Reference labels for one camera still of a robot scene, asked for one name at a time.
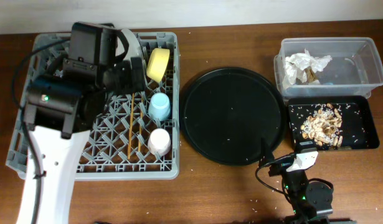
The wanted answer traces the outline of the wooden chopstick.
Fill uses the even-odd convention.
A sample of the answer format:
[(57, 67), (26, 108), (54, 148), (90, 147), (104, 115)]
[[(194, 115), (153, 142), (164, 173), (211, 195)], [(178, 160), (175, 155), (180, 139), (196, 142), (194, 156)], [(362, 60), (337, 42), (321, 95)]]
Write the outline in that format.
[[(141, 105), (144, 105), (144, 99), (141, 96)], [(143, 110), (140, 109), (139, 119), (143, 121)], [(139, 124), (139, 136), (142, 137), (142, 127), (141, 124)], [(141, 152), (142, 147), (142, 141), (138, 139), (138, 152)]]
[(133, 135), (133, 113), (134, 113), (134, 102), (135, 102), (135, 94), (132, 93), (132, 99), (131, 99), (131, 113), (130, 113), (130, 128), (128, 131), (128, 149), (127, 149), (127, 159), (130, 159), (131, 157), (131, 142), (132, 142), (132, 135)]

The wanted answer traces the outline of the grey round plate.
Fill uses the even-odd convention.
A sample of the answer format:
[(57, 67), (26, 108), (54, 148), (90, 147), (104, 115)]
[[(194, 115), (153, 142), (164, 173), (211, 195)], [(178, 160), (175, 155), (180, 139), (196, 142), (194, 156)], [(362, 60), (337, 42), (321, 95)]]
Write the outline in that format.
[(126, 52), (124, 60), (130, 60), (131, 57), (139, 57), (145, 60), (145, 56), (140, 44), (140, 37), (138, 33), (132, 32), (129, 29), (122, 29), (120, 33), (125, 36), (128, 43), (128, 48), (125, 50), (120, 38), (117, 38), (118, 46), (116, 48), (116, 56), (119, 56)]

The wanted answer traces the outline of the peanut shell food scraps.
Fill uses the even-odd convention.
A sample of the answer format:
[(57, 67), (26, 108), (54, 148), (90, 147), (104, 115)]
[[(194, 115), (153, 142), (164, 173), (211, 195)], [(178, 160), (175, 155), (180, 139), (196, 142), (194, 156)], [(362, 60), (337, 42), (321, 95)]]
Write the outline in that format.
[(337, 149), (343, 143), (343, 117), (331, 103), (320, 105), (300, 126), (303, 139), (313, 140), (319, 147)]

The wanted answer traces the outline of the yellow bowl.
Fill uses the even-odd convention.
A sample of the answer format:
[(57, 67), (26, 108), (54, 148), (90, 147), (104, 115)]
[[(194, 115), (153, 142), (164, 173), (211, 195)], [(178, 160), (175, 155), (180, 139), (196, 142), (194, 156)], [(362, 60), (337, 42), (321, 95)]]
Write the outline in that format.
[(147, 77), (159, 83), (166, 72), (169, 56), (169, 49), (155, 48), (149, 58), (146, 71)]

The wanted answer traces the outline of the light blue plastic cup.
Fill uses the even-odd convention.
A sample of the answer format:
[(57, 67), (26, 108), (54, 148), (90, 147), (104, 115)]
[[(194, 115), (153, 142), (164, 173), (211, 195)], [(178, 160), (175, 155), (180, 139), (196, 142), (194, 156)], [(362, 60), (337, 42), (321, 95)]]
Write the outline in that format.
[(151, 97), (148, 114), (153, 121), (164, 121), (168, 119), (170, 110), (170, 100), (165, 93), (155, 93)]

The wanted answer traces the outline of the pink plastic cup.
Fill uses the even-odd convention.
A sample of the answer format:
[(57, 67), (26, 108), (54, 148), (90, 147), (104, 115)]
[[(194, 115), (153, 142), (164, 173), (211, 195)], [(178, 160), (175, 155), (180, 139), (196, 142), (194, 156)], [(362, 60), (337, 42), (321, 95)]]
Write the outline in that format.
[(149, 135), (149, 151), (158, 156), (166, 155), (171, 148), (171, 137), (169, 133), (162, 128), (154, 129)]

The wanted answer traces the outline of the brown gold snack wrapper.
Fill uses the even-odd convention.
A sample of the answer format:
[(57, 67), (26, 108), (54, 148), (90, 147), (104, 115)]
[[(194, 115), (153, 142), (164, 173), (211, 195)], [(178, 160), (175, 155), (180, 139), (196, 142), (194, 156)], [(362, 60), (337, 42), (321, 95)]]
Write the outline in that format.
[(311, 67), (304, 69), (304, 71), (306, 73), (308, 83), (313, 83), (315, 81), (318, 81), (318, 78), (316, 77), (316, 75), (315, 75), (315, 73)]

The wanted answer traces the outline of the white paper napkin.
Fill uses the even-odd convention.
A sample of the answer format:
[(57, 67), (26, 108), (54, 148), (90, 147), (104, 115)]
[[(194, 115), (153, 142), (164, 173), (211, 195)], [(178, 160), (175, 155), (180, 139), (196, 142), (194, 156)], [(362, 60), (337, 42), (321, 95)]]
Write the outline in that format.
[(304, 69), (311, 67), (314, 71), (316, 77), (318, 72), (322, 72), (332, 61), (330, 55), (324, 57), (313, 57), (310, 55), (309, 51), (305, 49), (304, 53), (296, 53), (289, 57), (285, 58), (285, 77), (282, 81), (284, 89), (290, 88), (293, 85), (296, 85), (296, 80), (299, 79), (300, 83), (303, 85), (319, 85), (318, 81), (313, 83), (307, 82), (307, 77)]

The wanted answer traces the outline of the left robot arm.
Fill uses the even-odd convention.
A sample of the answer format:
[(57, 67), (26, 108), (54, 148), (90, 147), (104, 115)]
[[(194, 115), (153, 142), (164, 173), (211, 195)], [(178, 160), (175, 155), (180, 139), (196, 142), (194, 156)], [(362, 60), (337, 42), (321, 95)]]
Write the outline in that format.
[(94, 122), (114, 96), (146, 88), (146, 62), (128, 29), (76, 22), (68, 51), (32, 78), (19, 103), (27, 170), (18, 223), (67, 223), (75, 174)]

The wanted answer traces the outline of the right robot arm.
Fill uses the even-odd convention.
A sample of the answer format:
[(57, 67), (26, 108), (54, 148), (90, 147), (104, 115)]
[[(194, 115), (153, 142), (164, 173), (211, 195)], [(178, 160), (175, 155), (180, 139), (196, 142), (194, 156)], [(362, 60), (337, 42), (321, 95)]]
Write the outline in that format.
[(281, 176), (281, 189), (278, 190), (263, 180), (261, 184), (285, 196), (293, 208), (293, 215), (284, 218), (285, 223), (329, 223), (333, 213), (333, 184), (319, 178), (307, 178), (305, 170), (312, 167), (318, 157), (315, 148), (303, 149), (285, 156), (274, 158), (272, 150), (264, 138), (261, 139), (263, 158), (255, 171), (256, 179), (263, 168), (269, 168), (270, 177)]

